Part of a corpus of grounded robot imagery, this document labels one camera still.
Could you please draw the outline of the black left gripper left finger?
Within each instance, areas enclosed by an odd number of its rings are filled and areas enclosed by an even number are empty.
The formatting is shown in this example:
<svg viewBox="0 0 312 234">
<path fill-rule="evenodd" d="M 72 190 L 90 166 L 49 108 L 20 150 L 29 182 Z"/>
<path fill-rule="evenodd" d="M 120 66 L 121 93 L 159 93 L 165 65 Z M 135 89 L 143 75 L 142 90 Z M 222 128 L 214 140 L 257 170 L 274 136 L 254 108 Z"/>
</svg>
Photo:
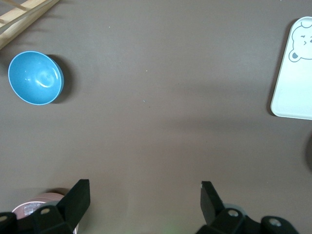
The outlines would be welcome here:
<svg viewBox="0 0 312 234">
<path fill-rule="evenodd" d="M 80 179 L 55 205 L 33 213 L 35 234 L 72 234 L 90 206 L 90 181 Z"/>
</svg>

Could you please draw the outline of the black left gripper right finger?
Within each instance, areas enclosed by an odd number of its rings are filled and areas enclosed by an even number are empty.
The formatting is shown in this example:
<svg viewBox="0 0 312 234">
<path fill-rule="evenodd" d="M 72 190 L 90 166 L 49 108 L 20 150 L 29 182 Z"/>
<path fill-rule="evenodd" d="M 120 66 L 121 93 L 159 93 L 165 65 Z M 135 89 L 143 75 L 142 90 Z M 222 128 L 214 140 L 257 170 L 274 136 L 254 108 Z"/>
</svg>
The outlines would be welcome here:
<svg viewBox="0 0 312 234">
<path fill-rule="evenodd" d="M 201 182 L 200 207 L 206 224 L 198 234 L 259 234 L 261 225 L 239 206 L 223 203 L 210 181 Z"/>
</svg>

